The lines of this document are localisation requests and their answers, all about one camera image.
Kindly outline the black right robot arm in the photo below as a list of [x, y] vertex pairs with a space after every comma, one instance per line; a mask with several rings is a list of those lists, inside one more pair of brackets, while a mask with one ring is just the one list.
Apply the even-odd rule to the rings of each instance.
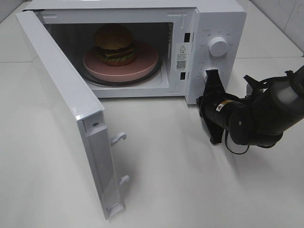
[[206, 74], [198, 105], [212, 144], [221, 143], [222, 137], [231, 137], [238, 145], [271, 148], [285, 130], [304, 117], [302, 67], [261, 81], [245, 75], [252, 92], [244, 98], [225, 92], [218, 70], [207, 70]]

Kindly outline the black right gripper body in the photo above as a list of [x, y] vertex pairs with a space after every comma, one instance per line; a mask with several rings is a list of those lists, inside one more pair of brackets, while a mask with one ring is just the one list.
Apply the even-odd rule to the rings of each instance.
[[210, 92], [200, 103], [200, 112], [210, 133], [228, 130], [232, 133], [251, 133], [250, 106], [235, 96]]

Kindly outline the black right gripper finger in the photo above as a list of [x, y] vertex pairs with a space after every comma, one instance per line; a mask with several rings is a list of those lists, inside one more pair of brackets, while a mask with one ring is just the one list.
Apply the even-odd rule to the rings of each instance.
[[205, 83], [204, 95], [209, 93], [225, 93], [225, 89], [219, 77], [218, 70], [207, 71], [208, 79]]
[[210, 142], [213, 145], [221, 143], [224, 129], [219, 125], [215, 124], [214, 122], [212, 122], [207, 117], [203, 117], [203, 120], [207, 125], [207, 129], [210, 133]]

